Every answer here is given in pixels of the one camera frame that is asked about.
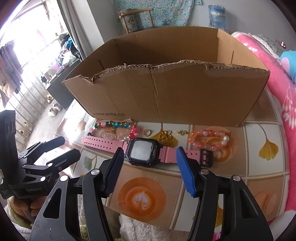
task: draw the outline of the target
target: pink watch strap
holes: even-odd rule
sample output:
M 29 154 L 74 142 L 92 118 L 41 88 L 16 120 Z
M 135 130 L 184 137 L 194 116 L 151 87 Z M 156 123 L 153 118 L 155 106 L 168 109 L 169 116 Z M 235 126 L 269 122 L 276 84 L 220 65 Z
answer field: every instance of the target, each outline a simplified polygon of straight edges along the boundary
M 166 146 L 161 148 L 159 153 L 160 162 L 177 163 L 176 151 L 177 151 L 177 148 L 171 148 Z M 195 159 L 198 162 L 200 161 L 200 150 L 184 150 L 184 151 L 189 158 Z
M 108 140 L 100 137 L 83 136 L 82 144 L 99 150 L 115 153 L 118 147 L 121 147 L 126 152 L 128 143 L 125 141 Z

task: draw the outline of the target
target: gray curtain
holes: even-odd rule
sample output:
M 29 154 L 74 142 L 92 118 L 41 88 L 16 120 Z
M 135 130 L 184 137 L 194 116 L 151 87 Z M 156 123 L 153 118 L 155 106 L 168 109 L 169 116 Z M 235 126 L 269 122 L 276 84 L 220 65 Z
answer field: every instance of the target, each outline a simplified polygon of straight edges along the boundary
M 92 47 L 87 39 L 72 0 L 57 0 L 61 14 L 73 41 L 79 48 L 82 59 L 90 55 Z

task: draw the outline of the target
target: blue plush toy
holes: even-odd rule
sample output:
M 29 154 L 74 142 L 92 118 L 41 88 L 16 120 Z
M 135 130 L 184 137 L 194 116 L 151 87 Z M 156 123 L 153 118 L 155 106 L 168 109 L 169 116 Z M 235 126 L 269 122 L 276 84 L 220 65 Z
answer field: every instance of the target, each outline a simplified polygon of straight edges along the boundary
M 296 84 L 296 51 L 283 52 L 280 57 L 281 65 Z

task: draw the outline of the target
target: cardboard box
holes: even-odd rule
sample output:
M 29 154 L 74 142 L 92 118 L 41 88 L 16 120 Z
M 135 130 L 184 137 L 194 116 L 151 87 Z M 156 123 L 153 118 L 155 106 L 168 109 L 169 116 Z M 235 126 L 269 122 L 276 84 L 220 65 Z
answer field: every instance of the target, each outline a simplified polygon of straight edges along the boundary
M 220 29 L 155 28 L 106 42 L 64 84 L 95 118 L 239 126 L 269 71 Z

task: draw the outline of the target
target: wooden chair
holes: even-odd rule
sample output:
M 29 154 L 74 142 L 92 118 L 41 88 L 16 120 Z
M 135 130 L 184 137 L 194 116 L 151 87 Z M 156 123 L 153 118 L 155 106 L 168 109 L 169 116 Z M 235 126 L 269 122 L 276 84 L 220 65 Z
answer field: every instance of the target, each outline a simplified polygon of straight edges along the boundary
M 124 17 L 134 15 L 134 14 L 138 14 L 138 13 L 141 13 L 141 12 L 149 12 L 150 22 L 151 22 L 152 28 L 154 28 L 151 11 L 153 11 L 153 8 L 135 9 L 135 10 L 129 11 L 128 13 L 125 13 L 125 14 L 122 14 L 121 16 L 119 16 L 119 18 L 122 19 L 122 21 L 123 21 L 124 30 L 125 30 L 126 34 L 131 33 L 131 31 L 128 29 L 127 24 L 126 24 L 126 20 L 124 19 Z

